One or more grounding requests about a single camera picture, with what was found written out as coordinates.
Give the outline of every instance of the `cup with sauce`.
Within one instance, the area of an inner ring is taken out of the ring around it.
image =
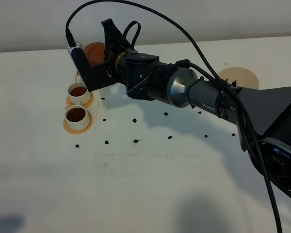
[[[65,120],[72,130],[84,130],[90,123],[89,114],[80,102],[67,108]]]
[[[76,78],[76,82],[68,88],[68,96],[73,104],[80,102],[81,105],[87,104],[92,97],[79,76]]]

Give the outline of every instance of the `brown liquid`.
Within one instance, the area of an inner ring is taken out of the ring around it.
[[[82,108],[73,108],[67,113],[67,119],[72,122],[78,122],[85,117],[85,110]]]
[[[76,88],[74,88],[71,92],[70,92],[70,95],[72,96],[81,96],[81,95],[84,95],[85,92],[86,92],[86,87],[84,86],[78,86]]]

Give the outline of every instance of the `tan coaster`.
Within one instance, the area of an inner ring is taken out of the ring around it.
[[[66,119],[64,119],[64,129],[68,133],[71,133],[71,134],[81,134],[81,133],[85,133],[86,131],[88,131],[91,128],[94,120],[93,120],[92,114],[89,111],[87,111],[87,112],[88,112],[88,115],[89,115],[89,118],[90,118],[90,122],[89,122],[88,126],[84,130],[73,130],[73,129],[71,129],[68,126],[68,123],[67,123]]]
[[[88,107],[91,106],[92,103],[94,102],[94,93],[91,92],[91,94],[92,94],[92,97],[91,97],[91,99],[90,99],[90,100],[89,100],[85,105],[83,105],[84,108],[88,108]],[[69,96],[67,96],[67,98],[66,98],[66,105],[67,105],[68,107],[71,107],[72,105],[74,105],[74,104],[71,102]]]
[[[229,83],[237,81],[237,86],[243,86],[252,89],[259,88],[259,80],[257,76],[250,70],[242,67],[231,67],[221,71],[219,74],[221,79],[228,79]]]

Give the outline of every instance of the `gray metal cylinder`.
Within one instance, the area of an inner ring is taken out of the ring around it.
[[[167,84],[167,98],[171,105],[184,108],[190,104],[188,90],[197,82],[197,75],[188,68],[179,68]]]

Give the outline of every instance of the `white cup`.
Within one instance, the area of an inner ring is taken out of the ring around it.
[[[71,91],[79,86],[85,87],[86,92],[80,96],[71,95]],[[73,104],[77,104],[78,102],[80,102],[81,105],[85,105],[86,103],[88,103],[91,100],[92,94],[87,90],[87,87],[86,87],[85,83],[83,83],[80,76],[76,76],[76,82],[74,84],[70,85],[70,87],[68,88],[68,96]]]
[[[85,111],[85,116],[82,119],[80,119],[79,121],[70,121],[70,120],[68,120],[67,115],[72,109],[75,109],[75,108],[83,109]],[[91,121],[86,108],[84,108],[82,105],[80,105],[80,102],[78,102],[76,105],[73,105],[73,106],[67,108],[66,113],[65,113],[65,119],[66,119],[68,126],[72,130],[84,130],[89,125],[89,123]]]

